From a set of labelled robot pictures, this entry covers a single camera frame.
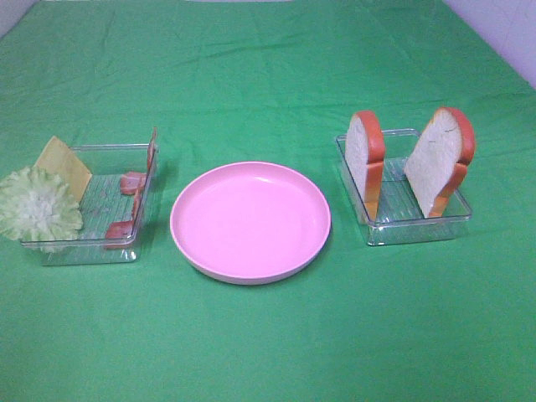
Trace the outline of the toy bread slice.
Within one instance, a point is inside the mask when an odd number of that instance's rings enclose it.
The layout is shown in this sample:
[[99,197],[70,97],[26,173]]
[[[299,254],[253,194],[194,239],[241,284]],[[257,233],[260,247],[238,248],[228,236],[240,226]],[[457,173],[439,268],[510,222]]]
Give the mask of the toy bread slice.
[[376,220],[384,168],[384,136],[373,111],[353,114],[346,134],[345,160],[368,216]]
[[449,106],[436,110],[404,167],[424,217],[442,216],[465,179],[476,147],[472,124],[461,110]]

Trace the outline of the toy bacon strip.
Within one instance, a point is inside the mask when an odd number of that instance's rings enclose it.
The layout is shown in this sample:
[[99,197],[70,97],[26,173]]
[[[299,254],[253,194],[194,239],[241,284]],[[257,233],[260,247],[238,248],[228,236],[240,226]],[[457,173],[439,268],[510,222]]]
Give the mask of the toy bacon strip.
[[133,231],[142,201],[142,188],[138,186],[134,193],[131,218],[124,221],[112,222],[106,231],[105,239],[110,243],[104,245],[106,250],[125,248],[133,242]]
[[147,169],[144,173],[129,171],[121,175],[120,191],[125,195],[134,195],[136,192],[141,192],[146,185],[147,178],[151,171],[153,158],[156,151],[157,128],[152,131],[151,141],[147,147]]

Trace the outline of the toy bacon strip front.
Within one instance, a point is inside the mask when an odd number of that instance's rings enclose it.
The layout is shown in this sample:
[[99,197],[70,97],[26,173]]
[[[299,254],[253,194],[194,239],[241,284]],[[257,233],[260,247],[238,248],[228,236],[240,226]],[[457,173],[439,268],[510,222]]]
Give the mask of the toy bacon strip front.
[[142,188],[138,186],[134,193],[131,218],[124,221],[112,222],[106,231],[105,239],[110,243],[104,245],[106,250],[125,248],[133,242],[133,231],[142,201]]

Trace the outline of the green toy lettuce leaf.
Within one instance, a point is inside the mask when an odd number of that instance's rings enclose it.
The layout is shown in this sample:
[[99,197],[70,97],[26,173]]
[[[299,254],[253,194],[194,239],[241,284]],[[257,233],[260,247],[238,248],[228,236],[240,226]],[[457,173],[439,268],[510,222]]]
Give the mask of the green toy lettuce leaf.
[[79,203],[60,175],[24,167],[1,180],[1,235],[21,242],[77,240]]

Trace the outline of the pink round plate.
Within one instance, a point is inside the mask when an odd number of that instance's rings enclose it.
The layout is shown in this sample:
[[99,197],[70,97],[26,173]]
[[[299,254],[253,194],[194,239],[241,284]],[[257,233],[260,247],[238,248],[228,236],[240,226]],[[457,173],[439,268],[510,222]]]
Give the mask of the pink round plate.
[[194,179],[169,218],[178,249],[218,281],[260,285],[311,263],[330,234],[331,210],[317,185],[270,162],[237,162]]

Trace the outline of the green tablecloth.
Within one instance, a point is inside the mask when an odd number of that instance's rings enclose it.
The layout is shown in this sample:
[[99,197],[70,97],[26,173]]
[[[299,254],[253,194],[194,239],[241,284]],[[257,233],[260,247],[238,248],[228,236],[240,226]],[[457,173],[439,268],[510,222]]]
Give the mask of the green tablecloth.
[[[369,247],[334,139],[358,110],[461,109],[473,215],[451,241]],[[70,144],[159,139],[140,259],[44,267],[1,243],[4,401],[532,401],[535,93],[440,1],[43,2],[1,42],[1,172]],[[266,160],[325,193],[301,273],[232,286],[177,250],[199,174]]]

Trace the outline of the clear right plastic tray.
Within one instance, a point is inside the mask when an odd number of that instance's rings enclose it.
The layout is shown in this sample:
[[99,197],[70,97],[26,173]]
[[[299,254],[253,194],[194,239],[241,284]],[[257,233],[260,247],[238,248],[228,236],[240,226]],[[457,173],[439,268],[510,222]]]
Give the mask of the clear right plastic tray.
[[468,233],[472,209],[456,190],[450,196],[443,215],[426,218],[404,173],[407,157],[420,132],[414,128],[384,130],[386,153],[376,219],[371,220],[345,159],[346,136],[335,137],[343,184],[358,219],[358,227],[367,245],[403,245],[453,240]]

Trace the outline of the clear plastic tray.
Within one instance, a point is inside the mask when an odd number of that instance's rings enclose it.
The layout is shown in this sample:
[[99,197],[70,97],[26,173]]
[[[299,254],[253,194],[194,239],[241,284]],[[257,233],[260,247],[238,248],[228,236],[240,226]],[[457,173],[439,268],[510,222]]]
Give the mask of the clear plastic tray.
[[386,153],[376,219],[371,220],[345,159],[346,136],[335,137],[343,184],[358,219],[358,227],[367,245],[403,245],[453,240],[468,233],[472,209],[456,190],[450,196],[443,215],[426,218],[404,173],[407,157],[420,132],[414,128],[384,130]]
[[153,184],[157,176],[157,146],[151,171],[138,211],[133,242],[121,249],[106,250],[105,239],[112,222],[129,220],[134,195],[120,191],[121,175],[129,171],[144,173],[147,169],[147,147],[141,144],[106,144],[72,147],[76,156],[90,169],[92,178],[80,201],[83,228],[77,240],[22,242],[33,250],[43,265],[89,265],[128,263],[137,259],[141,251],[141,237],[153,206]]

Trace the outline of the clear left plastic tray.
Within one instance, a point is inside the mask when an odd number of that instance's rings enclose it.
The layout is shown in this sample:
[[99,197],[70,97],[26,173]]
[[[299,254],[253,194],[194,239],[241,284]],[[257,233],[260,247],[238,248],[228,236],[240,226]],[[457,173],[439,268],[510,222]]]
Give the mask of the clear left plastic tray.
[[157,176],[157,146],[151,171],[138,211],[133,242],[121,249],[106,250],[105,239],[112,222],[129,220],[134,195],[120,191],[121,175],[129,171],[144,173],[147,169],[147,147],[141,144],[106,144],[72,147],[76,156],[90,169],[92,178],[80,201],[83,228],[77,240],[22,242],[33,250],[43,265],[89,265],[128,263],[137,259],[141,251],[141,237],[153,206],[153,184]]

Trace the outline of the yellow toy cheese slice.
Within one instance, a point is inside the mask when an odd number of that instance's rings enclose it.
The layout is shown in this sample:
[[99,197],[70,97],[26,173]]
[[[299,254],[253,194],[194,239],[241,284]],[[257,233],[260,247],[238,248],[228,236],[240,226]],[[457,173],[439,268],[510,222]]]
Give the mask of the yellow toy cheese slice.
[[69,185],[77,202],[84,197],[92,178],[90,169],[56,136],[49,139],[34,165],[47,173],[58,174]]

